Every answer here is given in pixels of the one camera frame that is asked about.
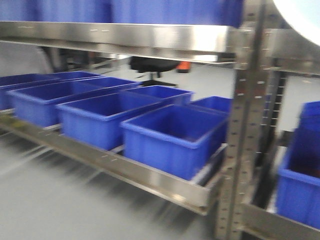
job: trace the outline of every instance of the metal upright post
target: metal upright post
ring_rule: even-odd
[[[236,80],[228,130],[228,147],[223,165],[225,179],[221,188],[215,236],[219,240],[238,240],[242,236],[241,201],[252,179],[255,159],[265,142],[261,124],[266,103],[270,71],[268,61],[261,56],[267,51],[262,39],[265,28],[282,21],[272,0],[246,0],[240,32],[251,29],[251,45],[239,46]]]

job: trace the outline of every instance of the orange object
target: orange object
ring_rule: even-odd
[[[189,61],[182,61],[180,64],[176,67],[176,71],[178,73],[189,73],[191,69],[191,62]]]

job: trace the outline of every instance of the shelving unit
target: shelving unit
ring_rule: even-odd
[[[75,158],[138,188],[205,215],[218,201],[215,236],[238,240],[246,232],[261,239],[320,238],[312,227],[268,212],[276,185],[275,169],[288,142],[276,127],[287,75],[320,75],[320,49],[284,20],[272,0],[245,0],[239,29],[217,25],[0,22],[0,42],[110,54],[235,63],[228,146],[217,172],[204,185],[136,163],[117,151],[102,151],[19,121],[8,112],[0,128]]]

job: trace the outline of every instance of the blue plastic bin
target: blue plastic bin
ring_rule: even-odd
[[[81,80],[81,79],[103,77],[103,75],[87,72],[87,71],[64,71],[64,72],[51,73],[48,75],[59,78],[61,80]]]
[[[111,23],[110,0],[39,0],[39,21]]]
[[[307,102],[303,105],[299,127],[320,131],[320,101]]]
[[[232,100],[230,98],[220,96],[210,96],[202,98],[190,103],[191,106],[196,106],[202,110],[218,110],[229,113],[231,109]]]
[[[122,92],[57,105],[62,132],[73,139],[102,148],[123,144],[120,122],[155,109],[153,99]]]
[[[277,213],[320,229],[320,131],[298,128],[278,170]]]
[[[130,95],[141,95],[145,98],[151,98],[163,102],[164,104],[184,105],[190,102],[192,91],[182,90],[179,88],[172,88],[167,86],[145,86],[125,91]]]
[[[0,0],[0,21],[37,21],[38,0]]]
[[[221,146],[227,117],[169,105],[121,125],[126,157],[190,180]]]
[[[15,115],[22,120],[40,127],[59,123],[57,104],[81,99],[114,94],[130,85],[106,87],[85,83],[84,81],[66,81],[44,86],[29,87],[9,91],[15,107]]]
[[[97,77],[93,79],[85,79],[81,81],[82,83],[95,85],[101,88],[112,88],[112,87],[119,87],[119,86],[126,86],[125,89],[132,89],[136,88],[141,82],[131,81],[116,77]]]
[[[0,110],[13,108],[11,97],[7,95],[8,91],[56,83],[58,81],[57,77],[36,73],[0,77]]]
[[[113,0],[115,23],[238,27],[243,0]]]

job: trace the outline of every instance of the storage bin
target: storage bin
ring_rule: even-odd
[[[238,27],[243,0],[113,0],[115,23]]]
[[[87,72],[87,71],[64,71],[48,74],[49,76],[59,78],[61,80],[81,80],[88,78],[103,77],[103,75]]]
[[[48,83],[56,83],[59,78],[42,74],[23,74],[0,77],[0,110],[12,109],[12,100],[8,91],[39,86]]]
[[[320,131],[295,130],[279,167],[277,213],[320,229]]]
[[[100,86],[80,81],[66,81],[44,86],[9,91],[13,96],[15,115],[40,127],[48,127],[59,123],[57,104],[86,98],[114,94],[130,84],[101,89]]]
[[[227,117],[169,105],[121,125],[126,157],[190,180],[221,146]]]
[[[210,96],[202,98],[190,103],[191,106],[196,106],[202,110],[218,110],[229,113],[231,109],[232,100],[230,98],[220,96]]]
[[[303,105],[299,127],[320,131],[320,101],[307,102]]]
[[[111,88],[117,86],[126,86],[125,89],[136,88],[141,82],[116,78],[116,77],[97,77],[93,79],[85,79],[81,81],[82,83],[95,85],[101,88]]]
[[[37,21],[38,0],[0,0],[0,21]]]
[[[125,91],[126,94],[142,95],[145,98],[151,98],[163,102],[163,104],[184,105],[190,102],[192,91],[172,88],[167,86],[145,86]]]
[[[110,0],[40,0],[39,21],[111,23]]]
[[[120,122],[155,109],[154,99],[122,92],[57,105],[62,132],[81,142],[113,149],[123,144]]]

